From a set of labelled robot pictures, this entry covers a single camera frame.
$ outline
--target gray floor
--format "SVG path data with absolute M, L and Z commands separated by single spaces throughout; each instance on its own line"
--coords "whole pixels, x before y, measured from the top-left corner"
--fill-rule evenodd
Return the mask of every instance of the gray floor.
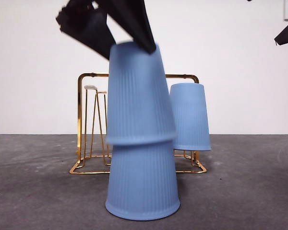
M 288 230 L 288 135 L 211 142 L 208 172 L 177 176 L 178 212 L 140 222 L 106 211 L 108 175 L 68 173 L 75 135 L 0 135 L 0 230 Z

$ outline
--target ribbed cup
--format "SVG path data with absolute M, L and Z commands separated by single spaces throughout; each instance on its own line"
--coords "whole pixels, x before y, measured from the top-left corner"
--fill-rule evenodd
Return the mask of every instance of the ribbed cup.
M 180 206 L 172 141 L 113 146 L 107 210 L 132 220 L 160 219 Z
M 112 46 L 107 142 L 134 145 L 176 136 L 159 47 L 146 53 L 135 42 Z
M 204 86 L 179 83 L 171 86 L 170 98 L 178 136 L 176 150 L 211 150 Z

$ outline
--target white wall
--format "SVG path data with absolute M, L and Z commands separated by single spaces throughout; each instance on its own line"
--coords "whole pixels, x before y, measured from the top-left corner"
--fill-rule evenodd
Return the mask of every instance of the white wall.
M 66 2 L 0 0 L 0 134 L 76 133 L 78 75 L 108 72 L 59 31 Z M 166 73 L 204 84 L 212 134 L 288 134 L 288 45 L 273 41 L 288 24 L 282 0 L 145 2 Z M 130 38 L 108 24 L 118 42 Z

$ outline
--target gold metal rack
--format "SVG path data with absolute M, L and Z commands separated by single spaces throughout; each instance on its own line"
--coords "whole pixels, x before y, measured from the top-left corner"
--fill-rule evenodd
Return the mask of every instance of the gold metal rack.
M 85 127 L 84 127 L 84 152 L 82 151 L 82 106 L 83 106 L 83 100 L 82 100 L 82 81 L 85 77 L 108 77 L 107 73 L 83 73 L 78 78 L 78 132 L 77 132 L 77 161 L 75 165 L 70 169 L 70 174 L 105 174 L 110 173 L 110 171 L 86 171 L 86 172 L 80 172 L 77 169 L 82 168 L 85 166 L 85 161 L 90 158 L 103 158 L 103 163 L 106 166 L 110 166 L 110 163 L 107 163 L 106 158 L 110 159 L 112 156 L 109 152 L 109 145 L 107 145 L 107 155 L 105 155 L 105 147 L 104 147 L 104 139 L 103 139 L 103 132 L 102 132 L 102 125 L 101 125 L 101 116 L 100 116 L 100 107 L 99 107 L 99 96 L 98 94 L 102 93 L 104 95 L 104 104 L 105 104 L 105 122 L 107 127 L 107 111 L 106 111 L 106 93 L 107 92 L 99 92 L 97 88 L 93 88 L 92 86 L 88 86 L 85 88 Z M 199 83 L 198 78 L 195 75 L 187 75 L 187 74 L 166 74 L 166 78 L 180 78 L 180 79 L 192 79 L 194 83 Z M 91 139 L 91 149 L 90 149 L 90 155 L 86 156 L 86 129 L 87 129 L 87 90 L 92 89 L 95 91 L 95 101 L 94 101 L 94 114 L 93 114 L 93 125 L 92 125 L 92 139 Z M 102 146 L 102 154 L 93 154 L 93 141 L 94 141 L 94 124 L 95 124 L 95 110 L 97 106 L 98 111 L 98 120 L 99 120 L 99 129 L 100 129 L 100 138 L 101 138 L 101 146 Z M 200 163 L 199 151 L 186 151 L 183 150 L 183 154 L 175 154 L 176 149 L 173 150 L 173 154 L 175 157 L 184 157 L 185 159 L 189 159 L 191 166 L 199 167 L 200 171 L 194 171 L 194 170 L 177 170 L 176 173 L 205 173 L 207 172 L 207 169 Z

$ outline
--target stacked cups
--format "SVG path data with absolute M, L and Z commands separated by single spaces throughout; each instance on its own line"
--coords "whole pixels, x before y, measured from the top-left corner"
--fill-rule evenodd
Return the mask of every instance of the stacked cups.
M 113 145 L 107 210 L 121 218 L 166 217 L 180 206 L 174 117 L 159 47 L 134 42 L 110 52 L 107 142 Z
M 178 135 L 176 150 L 211 150 L 204 86 L 178 83 L 171 86 L 170 98 Z

